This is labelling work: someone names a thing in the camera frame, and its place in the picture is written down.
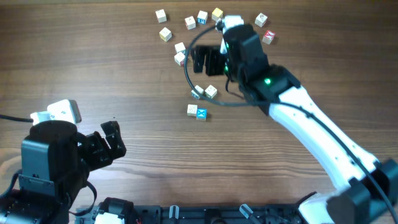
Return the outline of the wooden block teal side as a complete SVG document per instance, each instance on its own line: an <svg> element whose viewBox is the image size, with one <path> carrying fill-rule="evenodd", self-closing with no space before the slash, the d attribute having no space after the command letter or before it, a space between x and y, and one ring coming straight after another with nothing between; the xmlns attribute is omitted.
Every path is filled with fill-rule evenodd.
<svg viewBox="0 0 398 224"><path fill-rule="evenodd" d="M186 48L183 42L177 43L174 45L176 53L183 53L185 54Z"/></svg>

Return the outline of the wooden block blue Y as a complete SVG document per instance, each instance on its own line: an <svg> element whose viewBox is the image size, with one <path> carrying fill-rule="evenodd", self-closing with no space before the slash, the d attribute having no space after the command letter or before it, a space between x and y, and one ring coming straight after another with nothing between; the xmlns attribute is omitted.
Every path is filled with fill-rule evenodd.
<svg viewBox="0 0 398 224"><path fill-rule="evenodd" d="M198 85L195 86L195 90L191 91L191 96L198 100L201 99L202 94L204 94L204 89Z"/></svg>

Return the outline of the wooden block green picture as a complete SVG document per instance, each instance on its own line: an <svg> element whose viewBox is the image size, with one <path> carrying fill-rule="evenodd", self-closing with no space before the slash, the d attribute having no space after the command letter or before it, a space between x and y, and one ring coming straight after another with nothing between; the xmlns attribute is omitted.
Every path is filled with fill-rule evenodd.
<svg viewBox="0 0 398 224"><path fill-rule="evenodd" d="M213 99L218 93L218 90L213 86L213 85L209 85L206 89L205 89L205 96L208 98Z"/></svg>

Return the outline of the plain wooden block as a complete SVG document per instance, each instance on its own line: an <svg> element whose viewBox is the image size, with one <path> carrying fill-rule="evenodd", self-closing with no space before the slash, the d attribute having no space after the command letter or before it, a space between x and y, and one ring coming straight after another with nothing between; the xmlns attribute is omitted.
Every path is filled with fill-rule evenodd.
<svg viewBox="0 0 398 224"><path fill-rule="evenodd" d="M198 106L197 105L188 105L187 106L187 115L188 116L197 116L197 110L198 110Z"/></svg>

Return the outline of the blue X wooden block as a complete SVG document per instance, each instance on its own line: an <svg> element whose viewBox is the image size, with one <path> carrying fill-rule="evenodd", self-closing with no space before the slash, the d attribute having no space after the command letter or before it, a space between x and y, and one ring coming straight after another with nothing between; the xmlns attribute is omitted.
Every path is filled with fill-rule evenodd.
<svg viewBox="0 0 398 224"><path fill-rule="evenodd" d="M207 109L198 108L197 109L197 120L205 121L207 118Z"/></svg>

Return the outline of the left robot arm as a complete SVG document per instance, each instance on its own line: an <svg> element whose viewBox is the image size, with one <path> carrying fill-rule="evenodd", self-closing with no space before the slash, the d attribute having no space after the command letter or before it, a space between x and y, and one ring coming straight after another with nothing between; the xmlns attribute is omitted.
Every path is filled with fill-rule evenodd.
<svg viewBox="0 0 398 224"><path fill-rule="evenodd" d="M68 121L44 121L22 141L22 167L1 194L1 223L68 223L79 191L93 188L90 172L125 156L117 121L85 136Z"/></svg>

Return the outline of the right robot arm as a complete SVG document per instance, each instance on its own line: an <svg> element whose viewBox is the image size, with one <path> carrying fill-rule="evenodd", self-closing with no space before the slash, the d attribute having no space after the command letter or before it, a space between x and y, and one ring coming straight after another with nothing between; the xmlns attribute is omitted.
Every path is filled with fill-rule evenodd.
<svg viewBox="0 0 398 224"><path fill-rule="evenodd" d="M285 68L272 65L249 24L219 21L221 71L236 82L244 106L257 106L290 131L328 174L334 191L312 194L298 204L307 223L370 223L383 213L397 218L397 163L380 162L352 141L311 99Z"/></svg>

